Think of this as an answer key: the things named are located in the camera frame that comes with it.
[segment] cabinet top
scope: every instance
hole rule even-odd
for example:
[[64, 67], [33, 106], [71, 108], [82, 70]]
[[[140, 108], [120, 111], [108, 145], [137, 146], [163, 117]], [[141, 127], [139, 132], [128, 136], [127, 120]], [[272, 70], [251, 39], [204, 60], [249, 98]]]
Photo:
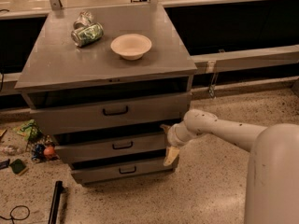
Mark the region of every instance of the cabinet top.
[[[160, 4], [89, 7], [103, 37], [83, 48], [71, 38], [82, 8], [52, 11], [24, 66], [17, 90], [67, 89], [91, 83], [127, 82], [193, 74], [196, 66]], [[126, 61], [110, 45], [119, 35], [147, 36], [152, 47], [141, 59]]]

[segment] white bowl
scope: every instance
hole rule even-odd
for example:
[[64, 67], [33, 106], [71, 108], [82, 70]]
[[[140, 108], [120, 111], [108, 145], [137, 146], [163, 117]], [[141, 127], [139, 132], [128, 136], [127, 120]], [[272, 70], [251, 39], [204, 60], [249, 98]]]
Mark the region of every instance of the white bowl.
[[128, 34], [115, 38], [111, 43], [112, 50], [126, 60], [137, 60], [151, 48], [151, 41], [143, 35]]

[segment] concrete floor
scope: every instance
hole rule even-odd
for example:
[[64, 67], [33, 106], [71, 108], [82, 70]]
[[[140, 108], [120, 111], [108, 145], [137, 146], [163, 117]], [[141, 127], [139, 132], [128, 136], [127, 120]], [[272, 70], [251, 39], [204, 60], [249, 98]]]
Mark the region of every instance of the concrete floor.
[[[299, 124], [299, 98], [291, 82], [216, 89], [217, 98], [193, 90], [192, 107], [216, 114], [220, 119], [264, 126]], [[0, 129], [7, 129], [1, 146], [25, 147], [12, 128], [30, 116], [26, 112], [0, 113]], [[243, 223], [249, 153], [220, 138], [206, 134], [181, 150], [174, 173], [144, 175], [82, 187], [61, 161], [31, 162], [25, 152], [17, 158], [29, 170], [16, 176], [10, 168], [0, 170], [0, 216], [8, 217], [16, 205], [30, 208], [30, 216], [18, 223], [48, 223], [54, 184], [63, 181], [57, 223]], [[7, 159], [0, 156], [0, 161]]]

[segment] drawer front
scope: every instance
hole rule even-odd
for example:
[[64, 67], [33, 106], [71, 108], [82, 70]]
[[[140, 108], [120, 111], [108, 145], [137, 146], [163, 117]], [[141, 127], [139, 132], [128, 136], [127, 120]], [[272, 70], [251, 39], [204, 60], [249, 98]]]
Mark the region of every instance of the drawer front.
[[164, 133], [155, 133], [104, 142], [57, 146], [55, 151], [63, 162], [71, 164], [164, 149], [164, 139]]
[[156, 158], [148, 161], [128, 162], [109, 167], [75, 170], [71, 171], [71, 175], [77, 183], [88, 184], [127, 176], [173, 170], [175, 168], [171, 165], [165, 167], [163, 163], [164, 158]]
[[190, 95], [182, 93], [33, 110], [31, 114], [43, 133], [73, 133], [182, 118], [189, 103]]

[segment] can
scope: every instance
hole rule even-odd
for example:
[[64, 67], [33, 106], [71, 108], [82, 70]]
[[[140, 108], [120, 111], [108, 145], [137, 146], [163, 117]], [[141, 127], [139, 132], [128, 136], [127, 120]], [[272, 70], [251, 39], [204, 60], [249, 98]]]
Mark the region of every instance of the can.
[[98, 39], [104, 34], [103, 27], [100, 23], [93, 23], [87, 27], [79, 27], [72, 31], [72, 38], [75, 41], [75, 45], [78, 47], [84, 47]]
[[90, 11], [81, 11], [78, 18], [75, 20], [73, 27], [78, 29], [79, 27], [90, 26], [93, 23], [93, 14]]

